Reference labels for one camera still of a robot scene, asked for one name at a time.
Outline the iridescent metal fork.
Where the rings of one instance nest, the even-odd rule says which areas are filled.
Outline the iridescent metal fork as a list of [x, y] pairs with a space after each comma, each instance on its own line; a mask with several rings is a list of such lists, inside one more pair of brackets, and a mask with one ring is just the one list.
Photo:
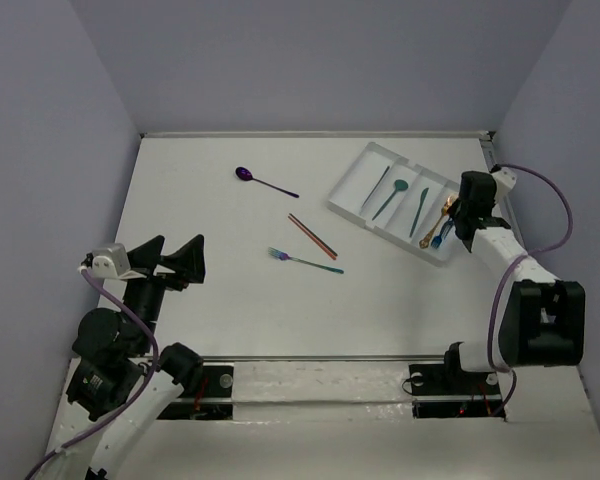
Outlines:
[[322, 265], [319, 263], [315, 263], [315, 262], [311, 262], [311, 261], [307, 261], [307, 260], [303, 260], [297, 257], [293, 257], [291, 255], [289, 255], [288, 253], [278, 250], [276, 248], [273, 247], [268, 247], [267, 248], [267, 253], [274, 259], [277, 259], [279, 261], [288, 261], [288, 262], [295, 262], [295, 263], [299, 263], [302, 265], [306, 265], [306, 266], [310, 266], [310, 267], [314, 267], [320, 270], [324, 270], [324, 271], [328, 271], [331, 273], [335, 273], [335, 274], [339, 274], [339, 275], [343, 275], [344, 271], [342, 269], [339, 268], [335, 268], [335, 267], [330, 267], [327, 265]]

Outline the blue metal fork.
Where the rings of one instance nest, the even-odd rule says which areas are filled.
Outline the blue metal fork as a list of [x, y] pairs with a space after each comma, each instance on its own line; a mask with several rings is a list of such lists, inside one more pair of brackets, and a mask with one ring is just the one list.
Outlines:
[[440, 231], [431, 240], [430, 247], [433, 249], [438, 249], [448, 236], [449, 232], [453, 229], [453, 227], [454, 221], [452, 219], [446, 220], [441, 226]]

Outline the teal plastic knife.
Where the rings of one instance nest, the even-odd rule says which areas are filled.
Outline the teal plastic knife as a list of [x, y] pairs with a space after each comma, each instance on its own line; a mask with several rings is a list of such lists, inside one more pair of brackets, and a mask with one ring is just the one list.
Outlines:
[[411, 229], [410, 229], [410, 233], [409, 233], [409, 237], [410, 238], [413, 237], [413, 235], [414, 235], [414, 233], [416, 231], [416, 227], [417, 227], [418, 222], [419, 222], [419, 217], [421, 215], [421, 211], [422, 211], [422, 208], [424, 206], [424, 203], [425, 203], [426, 197], [428, 195], [428, 192], [429, 192], [429, 187], [426, 187], [426, 188], [424, 188], [422, 190], [422, 192], [420, 194], [419, 204], [418, 204], [418, 207], [416, 209], [416, 213], [414, 215], [414, 219], [413, 219], [413, 222], [412, 222], [412, 225], [411, 225]]

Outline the teal plastic spoon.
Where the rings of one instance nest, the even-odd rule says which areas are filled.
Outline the teal plastic spoon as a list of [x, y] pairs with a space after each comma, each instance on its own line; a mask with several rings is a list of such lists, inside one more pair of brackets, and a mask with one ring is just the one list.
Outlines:
[[409, 183], [406, 180], [396, 179], [393, 183], [393, 190], [392, 190], [391, 194], [386, 198], [386, 200], [383, 202], [383, 204], [375, 212], [372, 219], [375, 220], [376, 218], [378, 218], [398, 193], [405, 192], [408, 189], [409, 189]]

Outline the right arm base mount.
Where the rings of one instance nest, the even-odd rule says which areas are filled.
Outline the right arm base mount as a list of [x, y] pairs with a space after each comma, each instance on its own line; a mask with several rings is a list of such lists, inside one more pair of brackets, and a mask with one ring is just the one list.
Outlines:
[[412, 399], [415, 419], [506, 417], [495, 374], [449, 373], [443, 364], [415, 363], [401, 388]]

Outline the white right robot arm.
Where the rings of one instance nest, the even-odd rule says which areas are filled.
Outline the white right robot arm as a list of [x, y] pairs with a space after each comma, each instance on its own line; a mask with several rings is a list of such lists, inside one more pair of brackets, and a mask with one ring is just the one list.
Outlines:
[[467, 171], [450, 207], [456, 237], [497, 282], [485, 339], [456, 342], [444, 355], [440, 379], [453, 392], [466, 390], [480, 372], [574, 366], [583, 358], [584, 288], [545, 269], [493, 213], [515, 183], [506, 167]]

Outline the gold metal fork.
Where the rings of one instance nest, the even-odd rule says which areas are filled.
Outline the gold metal fork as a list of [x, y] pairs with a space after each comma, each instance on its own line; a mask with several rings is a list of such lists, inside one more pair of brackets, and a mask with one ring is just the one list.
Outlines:
[[437, 216], [436, 222], [429, 229], [429, 231], [426, 233], [426, 235], [419, 241], [418, 245], [419, 245], [420, 249], [427, 249], [430, 246], [436, 230], [438, 229], [439, 225], [445, 220], [445, 217], [447, 216], [449, 209], [454, 204], [456, 199], [457, 199], [456, 195], [451, 195], [446, 199], [445, 203], [442, 205], [442, 207], [440, 209], [440, 213]]

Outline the dark teal chopstick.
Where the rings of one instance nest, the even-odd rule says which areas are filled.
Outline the dark teal chopstick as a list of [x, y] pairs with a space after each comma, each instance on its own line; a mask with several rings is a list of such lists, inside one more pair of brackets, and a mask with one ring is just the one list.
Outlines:
[[390, 169], [391, 169], [390, 166], [386, 166], [385, 167], [383, 173], [378, 178], [377, 182], [374, 184], [373, 188], [370, 190], [369, 194], [367, 195], [367, 197], [365, 198], [364, 202], [362, 203], [362, 205], [360, 207], [360, 213], [362, 213], [362, 211], [365, 209], [365, 207], [368, 204], [369, 200], [373, 197], [373, 195], [375, 194], [376, 190], [381, 185], [381, 183], [383, 182], [385, 176], [388, 174], [388, 172], [390, 171]]

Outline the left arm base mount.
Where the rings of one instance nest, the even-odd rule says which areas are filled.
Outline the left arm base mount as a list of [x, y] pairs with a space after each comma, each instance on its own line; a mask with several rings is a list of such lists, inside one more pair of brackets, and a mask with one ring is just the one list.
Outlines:
[[194, 393], [184, 393], [169, 404], [160, 420], [228, 421], [233, 419], [234, 365], [211, 363]]

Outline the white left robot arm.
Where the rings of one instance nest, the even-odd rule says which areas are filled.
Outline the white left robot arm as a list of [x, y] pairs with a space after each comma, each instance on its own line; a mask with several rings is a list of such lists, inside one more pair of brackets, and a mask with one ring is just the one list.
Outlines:
[[162, 411], [200, 389], [202, 357], [181, 343], [158, 346], [155, 329], [166, 292], [203, 283], [204, 238], [170, 255], [164, 243], [161, 235], [132, 250], [113, 243], [81, 263], [81, 276], [112, 305], [79, 323], [66, 410], [37, 478], [116, 478]]

